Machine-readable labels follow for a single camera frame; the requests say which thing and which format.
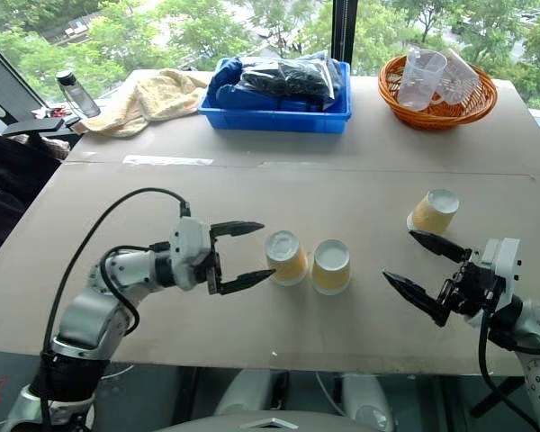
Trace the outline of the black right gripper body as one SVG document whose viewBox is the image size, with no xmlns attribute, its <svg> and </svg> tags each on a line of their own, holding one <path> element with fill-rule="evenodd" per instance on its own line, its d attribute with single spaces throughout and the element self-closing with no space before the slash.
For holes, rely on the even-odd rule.
<svg viewBox="0 0 540 432">
<path fill-rule="evenodd" d="M 464 261 L 451 278 L 445 280 L 437 301 L 448 312 L 472 318 L 498 304 L 506 291 L 506 280 L 489 268 Z"/>
</svg>

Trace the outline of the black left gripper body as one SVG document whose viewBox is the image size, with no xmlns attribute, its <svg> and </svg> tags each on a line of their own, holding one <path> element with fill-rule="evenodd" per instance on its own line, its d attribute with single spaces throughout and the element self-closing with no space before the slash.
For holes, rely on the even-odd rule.
<svg viewBox="0 0 540 432">
<path fill-rule="evenodd" d="M 198 284 L 207 283 L 210 295 L 221 294 L 221 261 L 216 251 L 217 237 L 221 236 L 222 224 L 216 223 L 210 228 L 210 249 L 204 258 L 194 266 L 193 275 Z"/>
</svg>

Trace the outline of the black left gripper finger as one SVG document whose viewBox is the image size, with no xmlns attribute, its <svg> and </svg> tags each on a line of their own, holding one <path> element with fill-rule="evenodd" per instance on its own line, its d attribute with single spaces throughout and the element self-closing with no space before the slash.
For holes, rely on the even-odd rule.
<svg viewBox="0 0 540 432">
<path fill-rule="evenodd" d="M 264 224 L 255 221 L 227 221 L 212 224 L 210 227 L 210 235 L 212 239 L 216 239 L 221 236 L 237 237 L 261 230 L 264 227 Z"/>
<path fill-rule="evenodd" d="M 220 285 L 220 295 L 237 293 L 263 282 L 275 273 L 274 269 L 266 269 L 239 275 L 235 280 Z"/>
</svg>

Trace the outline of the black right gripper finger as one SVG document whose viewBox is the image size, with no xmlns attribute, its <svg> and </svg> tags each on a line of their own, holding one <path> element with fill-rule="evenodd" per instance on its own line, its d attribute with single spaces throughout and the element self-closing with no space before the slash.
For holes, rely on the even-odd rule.
<svg viewBox="0 0 540 432">
<path fill-rule="evenodd" d="M 409 234 L 426 250 L 437 256 L 446 257 L 455 263 L 467 261 L 473 253 L 470 248 L 460 247 L 454 242 L 431 232 L 410 229 Z"/>
<path fill-rule="evenodd" d="M 443 327 L 449 317 L 449 310 L 437 299 L 430 297 L 426 290 L 410 279 L 382 270 L 382 275 L 403 299 L 425 312 L 439 327 Z"/>
</svg>

